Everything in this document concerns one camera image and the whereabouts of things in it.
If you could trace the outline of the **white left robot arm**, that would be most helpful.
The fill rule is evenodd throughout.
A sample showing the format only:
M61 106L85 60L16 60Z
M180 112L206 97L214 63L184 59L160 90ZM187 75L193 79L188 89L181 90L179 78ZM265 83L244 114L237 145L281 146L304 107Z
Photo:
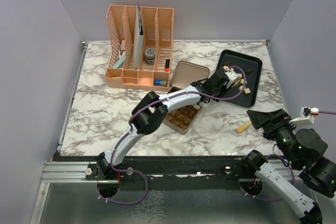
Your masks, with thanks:
M217 70L204 81L194 81L184 89L158 95L154 91L146 96L133 109L128 126L113 146L97 157L98 173L104 179L115 175L116 166L122 163L135 143L155 132L166 115L188 105L199 105L209 100L225 101L224 95L237 81L234 71Z

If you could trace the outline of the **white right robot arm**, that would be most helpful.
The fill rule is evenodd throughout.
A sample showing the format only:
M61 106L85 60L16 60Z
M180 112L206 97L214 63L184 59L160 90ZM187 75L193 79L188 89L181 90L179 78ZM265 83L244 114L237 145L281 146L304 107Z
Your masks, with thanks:
M315 199L287 181L257 150L242 159L241 171L246 177L256 176L275 190L301 223L335 223L335 163L324 157L327 143L314 129L307 128L321 112L318 108L305 106L300 117L292 119L283 109L247 111L253 128L262 129L264 138L275 141L289 167L300 171L299 178Z

